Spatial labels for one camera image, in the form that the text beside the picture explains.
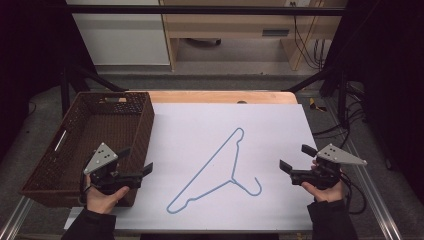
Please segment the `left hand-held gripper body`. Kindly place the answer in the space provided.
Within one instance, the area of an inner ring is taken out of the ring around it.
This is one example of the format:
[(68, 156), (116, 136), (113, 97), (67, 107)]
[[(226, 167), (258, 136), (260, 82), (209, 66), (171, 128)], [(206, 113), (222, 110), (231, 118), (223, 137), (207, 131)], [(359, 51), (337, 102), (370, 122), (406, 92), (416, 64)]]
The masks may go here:
[(83, 167), (83, 174), (91, 179), (91, 185), (105, 195), (111, 195), (120, 188), (138, 189), (144, 177), (142, 172), (122, 174), (118, 170), (119, 159), (106, 143), (102, 142), (91, 159)]

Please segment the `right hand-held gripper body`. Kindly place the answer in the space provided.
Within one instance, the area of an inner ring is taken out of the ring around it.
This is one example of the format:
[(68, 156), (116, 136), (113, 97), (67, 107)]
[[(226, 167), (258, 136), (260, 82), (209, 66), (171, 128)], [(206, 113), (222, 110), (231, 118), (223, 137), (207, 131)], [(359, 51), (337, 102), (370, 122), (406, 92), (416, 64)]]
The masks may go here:
[(293, 185), (308, 182), (320, 190), (332, 188), (341, 179), (341, 165), (366, 166), (367, 161), (356, 157), (332, 144), (325, 146), (314, 157), (318, 166), (312, 170), (292, 170)]

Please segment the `brown woven plastic basket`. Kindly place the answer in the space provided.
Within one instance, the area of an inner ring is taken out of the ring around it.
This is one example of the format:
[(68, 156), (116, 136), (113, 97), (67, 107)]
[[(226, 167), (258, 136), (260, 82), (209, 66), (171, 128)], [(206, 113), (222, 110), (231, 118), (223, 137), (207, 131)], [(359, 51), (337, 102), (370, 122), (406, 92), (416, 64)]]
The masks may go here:
[(140, 173), (154, 109), (147, 92), (81, 92), (20, 193), (46, 207), (77, 207), (83, 166), (102, 143), (118, 153), (118, 172)]

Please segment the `blue wire clothes hanger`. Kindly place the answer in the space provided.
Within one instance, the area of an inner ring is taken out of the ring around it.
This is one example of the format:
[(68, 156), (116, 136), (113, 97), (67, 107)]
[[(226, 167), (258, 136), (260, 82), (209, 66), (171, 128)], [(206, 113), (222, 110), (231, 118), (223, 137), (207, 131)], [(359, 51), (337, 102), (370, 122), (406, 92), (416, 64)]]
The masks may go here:
[[(240, 153), (240, 145), (244, 140), (245, 131), (243, 128), (236, 128), (229, 137), (218, 147), (218, 149), (212, 154), (212, 156), (204, 163), (204, 165), (197, 171), (197, 173), (187, 182), (187, 184), (180, 190), (180, 192), (170, 201), (170, 203), (166, 207), (166, 211), (169, 214), (177, 214), (188, 207), (191, 202), (195, 202), (201, 198), (212, 194), (213, 192), (225, 187), (228, 184), (233, 184), (239, 187), (241, 190), (246, 192), (250, 196), (258, 196), (262, 193), (262, 185), (257, 178), (254, 178), (255, 183), (258, 186), (258, 190), (256, 192), (250, 191), (246, 188), (240, 181), (236, 179), (236, 170)], [(204, 189), (197, 196), (190, 196), (184, 200), (184, 204), (176, 209), (173, 209), (173, 205), (181, 198), (183, 194), (187, 192), (187, 190), (193, 186), (193, 184), (200, 179), (200, 176), (211, 167), (212, 163), (217, 159), (217, 156), (223, 152), (225, 147), (230, 146), (230, 142), (234, 141), (234, 154), (231, 158), (231, 171), (225, 175), (225, 179), (218, 184), (215, 184), (213, 187), (209, 189)]]

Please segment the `person's right hand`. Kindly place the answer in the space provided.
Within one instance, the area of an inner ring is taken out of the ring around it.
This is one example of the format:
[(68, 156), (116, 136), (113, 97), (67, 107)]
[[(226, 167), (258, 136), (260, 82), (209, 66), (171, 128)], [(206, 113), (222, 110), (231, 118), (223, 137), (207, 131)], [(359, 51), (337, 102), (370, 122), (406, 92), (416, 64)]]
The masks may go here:
[(341, 181), (332, 188), (325, 190), (320, 190), (308, 182), (302, 182), (301, 186), (311, 194), (317, 202), (335, 202), (344, 199), (344, 189)]

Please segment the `person's left hand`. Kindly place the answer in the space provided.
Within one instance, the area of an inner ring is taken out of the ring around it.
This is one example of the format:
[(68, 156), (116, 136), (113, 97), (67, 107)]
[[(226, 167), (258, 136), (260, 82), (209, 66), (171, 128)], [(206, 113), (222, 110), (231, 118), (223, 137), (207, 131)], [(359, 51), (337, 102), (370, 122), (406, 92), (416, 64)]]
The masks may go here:
[(89, 176), (86, 177), (86, 183), (87, 209), (98, 214), (109, 214), (114, 206), (129, 192), (129, 188), (124, 186), (111, 195), (105, 195), (91, 185)]

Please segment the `yellow and black tool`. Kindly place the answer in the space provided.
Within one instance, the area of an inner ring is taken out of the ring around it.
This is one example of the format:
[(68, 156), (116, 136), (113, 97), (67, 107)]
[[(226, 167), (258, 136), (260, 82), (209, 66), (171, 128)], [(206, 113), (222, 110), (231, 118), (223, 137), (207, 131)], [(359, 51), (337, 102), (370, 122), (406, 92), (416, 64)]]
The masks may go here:
[(322, 106), (318, 106), (315, 103), (314, 98), (309, 98), (309, 107), (312, 110), (317, 110), (317, 111), (320, 111), (320, 112), (327, 112), (327, 108), (326, 107), (322, 107)]

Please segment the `black metal stand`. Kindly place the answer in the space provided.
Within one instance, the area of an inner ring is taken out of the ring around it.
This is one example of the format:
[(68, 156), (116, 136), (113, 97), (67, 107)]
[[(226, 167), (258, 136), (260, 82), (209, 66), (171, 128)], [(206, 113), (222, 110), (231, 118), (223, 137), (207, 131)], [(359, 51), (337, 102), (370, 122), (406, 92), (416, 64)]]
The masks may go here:
[(66, 115), (66, 112), (71, 105), (69, 86), (72, 86), (76, 92), (89, 91), (90, 88), (85, 82), (86, 78), (95, 81), (112, 92), (125, 92), (124, 88), (107, 81), (100, 77), (97, 73), (89, 71), (78, 65), (69, 65), (64, 67), (60, 74), (62, 116)]
[(337, 95), (337, 119), (339, 123), (346, 128), (347, 123), (347, 75), (344, 70), (336, 67), (325, 68), (318, 73), (308, 77), (306, 80), (285, 89), (285, 92), (296, 93), (303, 88), (315, 83), (319, 80), (323, 80), (323, 84), (319, 90), (322, 97), (331, 96), (335, 90), (338, 90)]

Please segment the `wooden table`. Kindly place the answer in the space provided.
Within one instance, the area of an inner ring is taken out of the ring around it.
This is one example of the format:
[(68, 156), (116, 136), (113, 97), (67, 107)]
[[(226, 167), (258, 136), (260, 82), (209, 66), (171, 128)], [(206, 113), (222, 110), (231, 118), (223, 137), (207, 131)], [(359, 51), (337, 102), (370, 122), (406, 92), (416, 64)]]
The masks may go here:
[(281, 91), (148, 90), (152, 103), (297, 104), (296, 96)]

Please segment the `dark curtain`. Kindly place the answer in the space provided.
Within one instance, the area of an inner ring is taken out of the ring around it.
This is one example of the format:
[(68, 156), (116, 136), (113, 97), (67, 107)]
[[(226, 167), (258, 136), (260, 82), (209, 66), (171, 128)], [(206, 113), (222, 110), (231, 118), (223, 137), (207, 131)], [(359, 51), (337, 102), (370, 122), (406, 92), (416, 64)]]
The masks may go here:
[(96, 71), (67, 0), (0, 0), (0, 161), (29, 111), (30, 99), (60, 84), (63, 74), (86, 91), (73, 68)]
[(347, 0), (328, 64), (365, 89), (388, 158), (424, 204), (424, 0)]

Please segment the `white cabinet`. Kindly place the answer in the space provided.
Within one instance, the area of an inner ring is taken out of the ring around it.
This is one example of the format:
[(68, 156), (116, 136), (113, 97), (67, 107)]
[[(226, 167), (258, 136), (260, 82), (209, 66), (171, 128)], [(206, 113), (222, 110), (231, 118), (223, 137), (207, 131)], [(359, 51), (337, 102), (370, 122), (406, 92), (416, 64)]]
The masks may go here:
[(96, 66), (169, 65), (160, 14), (74, 14)]

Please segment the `light wooden desk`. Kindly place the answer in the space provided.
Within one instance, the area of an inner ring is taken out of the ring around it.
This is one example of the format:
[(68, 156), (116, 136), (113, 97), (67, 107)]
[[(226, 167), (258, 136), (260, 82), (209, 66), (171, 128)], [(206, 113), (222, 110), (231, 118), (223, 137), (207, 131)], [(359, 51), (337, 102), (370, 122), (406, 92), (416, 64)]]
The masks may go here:
[[(343, 8), (348, 0), (159, 0), (162, 6), (250, 6)], [(331, 40), (339, 16), (165, 14), (167, 37), (175, 39), (260, 38), (281, 41), (285, 56), (297, 70), (312, 39)]]

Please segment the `aluminium rail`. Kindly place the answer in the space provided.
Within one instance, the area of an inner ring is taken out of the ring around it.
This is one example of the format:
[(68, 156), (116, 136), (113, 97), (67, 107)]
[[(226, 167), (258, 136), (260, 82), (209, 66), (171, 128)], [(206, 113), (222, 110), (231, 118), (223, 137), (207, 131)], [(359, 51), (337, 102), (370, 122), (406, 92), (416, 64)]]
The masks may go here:
[[(338, 120), (337, 113), (337, 103), (335, 100), (330, 98), (325, 98), (326, 104), (328, 104), (329, 113), (332, 116), (332, 119), (336, 124), (341, 123), (343, 120)], [(343, 138), (345, 141), (345, 149), (348, 153), (351, 153), (355, 156), (360, 156), (355, 147), (354, 143), (350, 138)], [(387, 205), (385, 204), (380, 191), (377, 188), (374, 180), (372, 179), (370, 173), (367, 170), (366, 166), (352, 166), (350, 167), (355, 173), (358, 183), (361, 186), (361, 189), (367, 199), (367, 209), (371, 209), (374, 217), (379, 225), (382, 234), (384, 235), (385, 240), (402, 240), (402, 235), (398, 230), (398, 227), (393, 220)]]
[(33, 200), (25, 196), (20, 199), (5, 225), (0, 229), (0, 240), (15, 240), (33, 203)]

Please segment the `black horizontal frame bar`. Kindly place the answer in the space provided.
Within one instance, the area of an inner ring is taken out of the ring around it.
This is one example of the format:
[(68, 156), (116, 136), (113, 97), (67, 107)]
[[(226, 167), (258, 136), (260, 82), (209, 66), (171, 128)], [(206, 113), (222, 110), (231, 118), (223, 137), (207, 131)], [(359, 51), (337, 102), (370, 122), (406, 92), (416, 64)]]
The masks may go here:
[(206, 14), (206, 15), (281, 15), (343, 16), (345, 8), (250, 7), (250, 6), (152, 6), (152, 5), (67, 5), (72, 13), (84, 14)]

